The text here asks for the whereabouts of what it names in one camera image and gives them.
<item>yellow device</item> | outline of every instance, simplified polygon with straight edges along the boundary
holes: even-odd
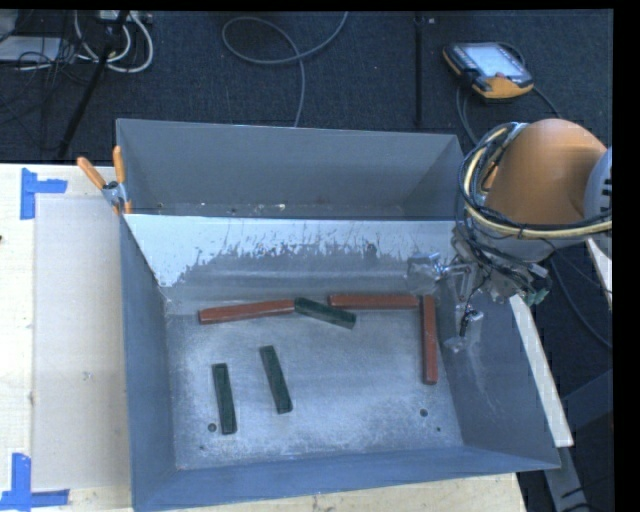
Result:
[[[508,101],[533,89],[533,77],[500,43],[455,43],[442,54],[451,69],[487,101]]]

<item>wire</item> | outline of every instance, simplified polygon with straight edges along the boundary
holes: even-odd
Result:
[[[605,512],[603,509],[594,507],[593,505],[589,505],[588,503],[578,503],[577,505],[572,505],[569,508],[563,508],[560,512],[573,512],[574,510],[578,510],[586,507],[588,510],[592,510],[593,512]]]
[[[535,293],[536,290],[531,286],[531,284],[522,274],[518,273],[512,268],[509,268],[508,266],[498,264],[498,262],[496,262],[494,259],[489,258],[486,253],[491,253],[499,258],[509,261],[515,266],[521,267],[524,271],[527,271],[528,269],[527,262],[519,260],[514,256],[506,254],[493,247],[489,247],[476,240],[473,231],[470,230],[466,223],[460,219],[458,208],[458,194],[456,194],[455,204],[455,229],[460,237],[462,237],[462,239],[467,243],[467,245],[469,246],[469,250],[471,250],[473,256],[478,262],[480,269],[484,272],[483,280],[479,287],[483,286],[487,279],[491,278],[491,274],[495,271],[514,281],[521,289]]]
[[[562,115],[560,115],[560,112],[558,112],[558,109],[556,108],[556,106],[551,102],[551,100],[545,94],[543,94],[543,92],[540,90],[540,87],[534,86],[533,92],[535,92],[538,96],[540,96],[547,103],[547,105],[549,105],[549,107],[551,108],[551,110],[553,111],[553,113],[558,119],[562,119]]]
[[[471,95],[471,93],[467,94],[467,96],[464,98],[463,103],[461,103],[462,101],[461,95],[462,95],[462,85],[459,84],[458,88],[456,89],[456,109],[458,111],[458,117],[462,122],[462,127],[464,128],[465,132],[467,132],[467,136],[469,137],[469,139],[471,139],[471,142],[475,146],[478,143],[478,139],[473,133],[473,130],[471,130],[471,126],[469,125],[469,120],[467,119],[467,113],[466,113],[467,101],[469,100],[469,96]]]
[[[549,240],[545,240],[544,238],[541,238],[540,240],[542,240],[543,242],[548,243],[552,247],[554,252],[552,254],[550,254],[549,256],[558,256],[558,257],[562,258],[564,261],[566,261],[569,264],[569,266],[573,270],[575,270],[578,274],[580,274],[582,277],[584,277],[589,284],[592,284],[593,286],[597,287],[600,290],[604,290],[609,295],[613,295],[613,291],[612,290],[609,290],[608,288],[603,286],[602,283],[594,280],[591,276],[588,276],[587,274],[585,274],[582,270],[580,270],[578,268],[578,266],[575,263],[573,263],[573,261],[571,261],[569,258],[567,258],[564,254],[562,254],[561,251],[558,251],[558,248],[555,245],[553,245]]]
[[[140,21],[140,17],[138,16],[137,13],[135,12],[129,13],[128,18],[131,18],[133,20],[133,22],[136,24],[138,29],[144,35],[145,42],[148,48],[147,58],[140,66],[137,66],[137,67],[122,67],[122,66],[116,66],[115,64],[113,64],[114,62],[122,60],[124,57],[126,57],[129,54],[129,51],[131,50],[131,47],[132,47],[131,35],[129,33],[129,30],[127,29],[126,26],[123,26],[122,32],[124,33],[126,38],[125,48],[119,54],[107,59],[106,67],[118,73],[140,73],[141,71],[144,71],[145,69],[147,69],[153,62],[153,54],[154,54],[153,40],[151,39],[151,34],[147,30],[147,27],[145,27],[144,23]],[[76,35],[78,36],[78,38],[83,40],[84,36],[83,36],[82,30],[80,29],[80,24],[78,22],[77,9],[74,10],[74,27],[75,27]],[[89,54],[89,56],[87,57],[86,55],[79,54],[78,58],[84,59],[84,60],[90,60],[94,63],[97,63],[100,60],[100,57],[98,56],[98,54],[94,52],[86,42],[83,41],[81,45],[82,45],[82,48]]]
[[[7,100],[1,94],[0,94],[0,101],[2,101],[2,103],[5,106],[5,108],[9,111],[9,113],[12,116],[12,119],[15,119],[16,121],[18,121],[18,123],[20,124],[20,126],[22,127],[24,132],[27,134],[29,139],[31,139],[31,142],[33,142],[36,146],[40,146],[40,142],[38,142],[38,140],[35,138],[35,136],[29,131],[29,128],[24,123],[24,121],[22,121],[20,116],[15,112],[15,110],[13,110],[13,108],[11,107],[9,102],[7,102]]]
[[[342,16],[342,20],[338,24],[338,27],[333,32],[333,34],[331,36],[329,36],[328,39],[326,39],[324,42],[322,42],[321,44],[319,44],[315,48],[312,48],[311,50],[307,50],[307,51],[302,52],[302,53],[300,53],[300,51],[298,50],[298,47],[296,46],[294,41],[289,37],[289,35],[284,30],[282,30],[280,27],[278,27],[274,23],[271,23],[270,21],[264,20],[262,18],[256,18],[254,16],[239,16],[237,18],[233,18],[233,19],[227,21],[224,24],[224,26],[222,27],[222,42],[227,47],[227,49],[231,53],[233,53],[236,57],[238,57],[238,58],[240,58],[242,60],[245,60],[247,62],[250,62],[252,64],[281,65],[281,64],[289,64],[289,63],[292,63],[292,62],[298,62],[299,66],[300,66],[300,80],[301,80],[300,100],[298,101],[298,110],[296,112],[296,117],[295,117],[295,120],[294,120],[294,123],[293,123],[293,127],[297,128],[298,125],[300,124],[300,117],[302,116],[302,108],[304,106],[304,98],[305,98],[305,92],[306,92],[306,76],[305,76],[305,71],[304,71],[303,59],[305,57],[308,57],[310,55],[313,55],[313,54],[319,52],[325,46],[327,46],[329,43],[331,43],[331,41],[333,41],[337,37],[337,35],[340,33],[340,31],[342,30],[342,27],[344,27],[344,24],[347,21],[347,16],[348,15],[349,15],[349,11],[346,11],[344,13],[344,15]],[[244,54],[240,53],[235,48],[233,48],[233,46],[229,43],[229,40],[227,39],[227,29],[231,25],[233,25],[234,23],[238,23],[238,22],[241,22],[241,21],[253,21],[253,22],[261,23],[263,25],[267,25],[268,27],[271,27],[272,29],[277,31],[280,35],[282,35],[287,40],[287,42],[291,45],[291,48],[293,48],[293,51],[295,52],[295,55],[293,57],[287,57],[287,58],[283,58],[283,59],[256,59],[256,58],[249,57],[247,55],[244,55]]]
[[[573,309],[573,312],[576,314],[576,316],[580,319],[580,321],[582,322],[582,324],[589,330],[589,332],[594,336],[594,338],[596,338],[602,345],[604,345],[608,350],[613,351],[613,345],[606,340],[603,336],[601,336],[592,326],[591,324],[587,321],[587,319],[583,316],[583,314],[580,312],[580,310],[578,309],[578,306],[576,305],[576,303],[573,301],[573,299],[571,298],[571,294],[569,293],[568,288],[566,287],[562,276],[560,275],[560,273],[558,272],[558,268],[556,267],[556,264],[553,260],[549,260],[549,264],[551,265],[551,269],[553,270],[554,275],[556,276],[556,280],[558,281],[558,285],[560,286],[560,289],[562,290],[562,293],[564,294],[565,298],[567,299],[567,302],[569,302],[569,305],[571,306],[571,309]]]
[[[68,25],[69,25],[69,18],[70,16],[65,16],[64,17],[64,26],[63,29],[61,31],[61,35],[60,35],[60,44],[58,46],[58,53],[56,55],[56,57],[54,59],[49,58],[47,55],[43,54],[42,52],[24,52],[22,55],[20,55],[20,57],[18,58],[17,61],[17,69],[19,71],[37,71],[37,70],[41,70],[41,69],[51,69],[52,67],[55,66],[55,73],[54,73],[54,82],[55,82],[55,75],[60,72],[62,74],[64,74],[66,77],[68,77],[69,79],[71,79],[72,81],[79,83],[81,85],[85,85],[88,83],[88,80],[85,78],[82,78],[74,73],[72,73],[68,68],[70,67],[70,65],[75,61],[76,57],[78,56],[78,53],[80,51],[80,46],[81,43],[84,42],[84,39],[77,39],[76,37],[74,37],[74,32],[72,30],[72,33],[67,36],[67,29],[68,29]],[[35,66],[24,66],[22,64],[22,60],[27,57],[28,55],[38,55],[40,57],[41,61],[45,61],[45,62],[38,62]]]

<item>white cable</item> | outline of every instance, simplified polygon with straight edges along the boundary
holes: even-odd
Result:
[[[149,34],[149,31],[147,30],[147,27],[144,26],[144,24],[140,21],[139,16],[136,13],[130,13],[129,16],[131,17],[131,19],[133,20],[133,22],[138,26],[138,28],[140,29],[140,31],[144,34],[145,40],[147,42],[147,46],[149,48],[149,54],[147,55],[147,59],[145,60],[145,62],[143,64],[141,64],[140,66],[136,67],[136,68],[124,68],[124,67],[119,67],[119,66],[115,66],[114,64],[112,64],[112,62],[118,61],[120,59],[122,59],[123,57],[125,57],[130,49],[131,49],[131,36],[129,34],[129,30],[127,29],[127,27],[123,26],[123,30],[125,33],[125,36],[127,38],[127,44],[126,44],[126,48],[122,51],[122,53],[120,53],[119,55],[116,55],[115,57],[112,57],[110,59],[107,60],[107,68],[111,69],[112,71],[117,71],[118,73],[139,73],[141,71],[144,71],[145,69],[147,69],[150,65],[151,62],[153,61],[153,41],[151,39],[151,34]],[[75,11],[75,28],[76,28],[76,34],[77,36],[82,39],[82,32],[80,30],[80,26],[78,25],[78,11]],[[99,57],[98,55],[91,50],[91,48],[89,47],[89,45],[87,43],[82,43],[82,47],[87,51],[87,53],[90,55],[90,57],[86,57],[85,55],[78,55],[78,57],[83,58],[83,59],[87,59],[87,60],[92,60],[93,62],[98,62],[99,61]]]
[[[66,44],[68,45],[67,48],[69,48],[71,45],[65,41],[64,39],[60,40],[60,44],[58,45],[58,54],[56,55],[56,57],[54,57],[53,59],[47,57],[44,53],[40,53],[40,52],[27,52],[27,53],[35,53],[36,55],[39,55],[40,58],[42,59],[41,62],[37,62],[36,64],[34,64],[33,66],[20,66],[18,65],[18,67],[16,68],[18,71],[38,71],[40,69],[48,69],[50,67],[52,67],[53,65],[58,65],[61,62],[71,62],[71,60],[77,55],[77,54],[71,54],[71,56],[64,56],[61,57],[61,52],[65,52],[67,50],[67,48],[63,49],[63,45]]]
[[[80,30],[80,25],[78,24],[78,10],[75,9],[73,12],[74,12],[74,22],[73,22],[73,24],[74,24],[74,27],[76,29],[76,35],[82,41],[82,47],[89,54],[89,57],[87,57],[86,55],[78,54],[78,58],[79,59],[84,59],[84,60],[92,60],[93,62],[98,62],[100,60],[100,57],[91,49],[91,47],[85,41],[83,41],[83,37],[84,36],[82,35],[82,31]],[[131,49],[131,35],[129,34],[129,30],[127,29],[126,26],[123,26],[122,30],[124,31],[124,35],[125,35],[125,37],[127,39],[127,44],[125,45],[125,48],[124,48],[124,50],[122,50],[120,55],[116,55],[114,57],[111,57],[111,58],[107,59],[107,63],[116,62],[116,61],[126,57],[127,53],[129,53],[129,50]]]
[[[312,48],[311,50],[307,50],[307,51],[302,52],[302,53],[300,53],[300,51],[298,50],[298,47],[294,43],[293,39],[291,39],[289,37],[289,35],[284,30],[282,30],[280,27],[278,27],[274,23],[271,23],[270,21],[264,20],[262,18],[255,18],[253,16],[240,16],[238,18],[233,18],[233,19],[227,21],[224,24],[224,26],[222,27],[222,42],[227,47],[227,49],[231,53],[233,53],[236,57],[239,57],[240,59],[245,60],[247,62],[251,62],[253,64],[278,65],[278,64],[287,64],[287,63],[295,62],[295,61],[298,62],[298,65],[300,66],[300,78],[301,78],[302,85],[301,85],[301,88],[300,88],[300,101],[298,102],[298,111],[296,113],[296,118],[295,118],[295,121],[293,123],[293,127],[297,128],[298,124],[300,123],[300,116],[302,115],[302,107],[304,105],[304,96],[305,96],[305,90],[306,90],[306,77],[305,77],[303,59],[305,57],[308,57],[308,56],[314,54],[314,53],[317,53],[318,51],[323,49],[325,46],[327,46],[331,41],[333,41],[336,38],[336,36],[340,33],[340,31],[342,30],[342,27],[344,26],[345,22],[347,21],[347,16],[348,15],[349,15],[349,11],[346,11],[344,13],[344,15],[342,16],[342,20],[340,21],[340,24],[338,25],[338,28],[333,32],[333,34],[328,39],[326,39],[323,43],[319,44],[315,48]],[[295,55],[293,57],[287,57],[287,58],[284,58],[284,59],[264,60],[264,59],[254,59],[253,57],[249,57],[247,55],[244,55],[244,54],[238,52],[235,48],[233,48],[233,46],[231,46],[231,43],[229,43],[229,41],[227,39],[227,29],[232,24],[237,23],[237,22],[241,22],[241,21],[254,21],[254,22],[262,23],[262,24],[267,25],[268,27],[271,27],[272,29],[276,30],[291,45]]]

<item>blue tape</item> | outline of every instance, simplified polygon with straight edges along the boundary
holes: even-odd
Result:
[[[65,180],[38,181],[38,175],[35,172],[23,167],[20,219],[33,219],[36,216],[36,194],[63,194],[66,190]]]
[[[69,489],[52,492],[31,492],[31,458],[21,453],[11,456],[11,490],[0,495],[0,510],[30,512],[32,507],[66,505]]]

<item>green block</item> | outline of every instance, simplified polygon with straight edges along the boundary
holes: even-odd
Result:
[[[356,324],[356,315],[354,313],[303,297],[295,299],[294,309],[302,315],[329,322],[346,329],[353,329],[353,326]]]

